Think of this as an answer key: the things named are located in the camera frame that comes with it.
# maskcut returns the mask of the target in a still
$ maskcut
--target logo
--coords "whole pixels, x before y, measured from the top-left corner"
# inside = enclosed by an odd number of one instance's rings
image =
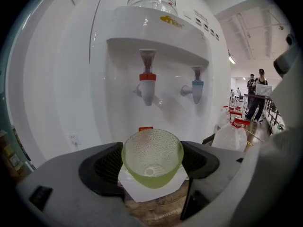
[[[179,24],[177,21],[170,18],[170,16],[160,17],[160,19],[168,24],[171,24],[173,26],[176,26],[178,28],[182,28],[184,25]]]

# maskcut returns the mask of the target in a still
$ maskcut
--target yellow-green cup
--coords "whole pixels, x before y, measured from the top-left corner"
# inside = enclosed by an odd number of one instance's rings
[[[179,139],[159,129],[134,134],[122,149],[126,169],[134,179],[149,188],[166,185],[178,171],[183,155]]]

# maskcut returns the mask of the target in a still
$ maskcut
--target person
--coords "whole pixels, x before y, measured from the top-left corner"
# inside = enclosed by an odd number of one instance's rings
[[[259,69],[259,74],[260,77],[257,78],[254,83],[252,84],[252,87],[255,88],[254,91],[256,91],[256,85],[257,84],[263,84],[263,85],[268,85],[267,81],[264,78],[264,70],[263,69]],[[262,115],[263,112],[263,108],[264,108],[264,104],[265,104],[265,99],[263,98],[255,98],[251,104],[250,110],[248,111],[248,113],[246,114],[245,118],[247,120],[251,120],[251,118],[253,117],[258,105],[259,105],[259,111],[255,117],[254,123],[258,123],[259,118]]]
[[[237,90],[237,93],[238,93],[238,96],[240,96],[241,95],[241,91],[240,91],[240,89],[238,88],[238,90]]]
[[[255,78],[255,75],[254,75],[254,74],[251,74],[251,75],[250,75],[250,80],[247,81],[248,95],[255,95],[256,88],[255,88],[255,87],[252,87],[252,84],[253,84],[254,81],[255,81],[254,78]],[[252,103],[253,100],[254,100],[253,97],[248,96],[248,105],[247,105],[247,108],[248,108],[248,109],[250,108],[250,105],[251,105],[251,103]]]

